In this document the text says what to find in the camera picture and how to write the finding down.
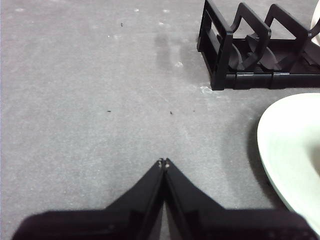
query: gray floor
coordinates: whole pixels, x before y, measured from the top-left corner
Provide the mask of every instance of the gray floor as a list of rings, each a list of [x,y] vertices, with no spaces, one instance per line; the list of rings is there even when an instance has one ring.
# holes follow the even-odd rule
[[[240,1],[215,2],[231,24]],[[306,26],[316,5],[245,2],[262,18],[279,3]],[[2,0],[1,239],[33,213],[107,206],[160,157],[226,208],[283,208],[257,124],[276,100],[320,89],[211,91],[203,3]]]

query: white bowl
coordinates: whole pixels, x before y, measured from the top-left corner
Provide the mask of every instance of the white bowl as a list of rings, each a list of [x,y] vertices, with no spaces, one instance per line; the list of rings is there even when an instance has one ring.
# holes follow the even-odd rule
[[[260,119],[257,141],[277,194],[320,236],[320,93],[272,104]]]

